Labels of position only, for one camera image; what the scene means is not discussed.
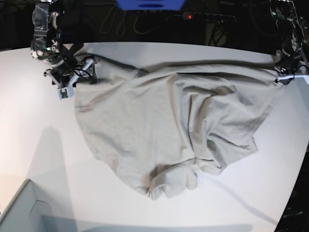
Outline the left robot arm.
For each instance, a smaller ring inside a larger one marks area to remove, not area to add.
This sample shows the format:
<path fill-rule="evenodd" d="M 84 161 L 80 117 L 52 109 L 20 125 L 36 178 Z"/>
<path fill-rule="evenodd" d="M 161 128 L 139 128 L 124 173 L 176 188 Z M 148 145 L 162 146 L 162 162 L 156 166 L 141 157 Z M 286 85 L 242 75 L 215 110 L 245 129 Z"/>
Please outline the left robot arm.
<path fill-rule="evenodd" d="M 305 55 L 305 46 L 309 41 L 303 31 L 304 22 L 300 22 L 294 2 L 291 0 L 272 0 L 270 11 L 281 36 L 281 49 L 277 50 L 274 65 L 278 76 L 274 84 L 290 84 L 296 78 L 309 83 L 309 61 Z"/>

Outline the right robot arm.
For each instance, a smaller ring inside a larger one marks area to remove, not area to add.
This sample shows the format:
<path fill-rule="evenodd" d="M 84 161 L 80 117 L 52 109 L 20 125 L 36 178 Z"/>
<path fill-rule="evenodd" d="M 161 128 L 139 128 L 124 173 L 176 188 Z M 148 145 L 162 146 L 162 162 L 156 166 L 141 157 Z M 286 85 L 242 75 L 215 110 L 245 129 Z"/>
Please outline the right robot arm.
<path fill-rule="evenodd" d="M 32 12 L 31 56 L 50 66 L 44 76 L 60 89 L 75 87 L 78 81 L 97 82 L 94 56 L 78 59 L 76 55 L 95 37 L 94 28 L 88 25 L 92 20 L 83 14 L 82 4 L 81 0 L 41 0 Z"/>

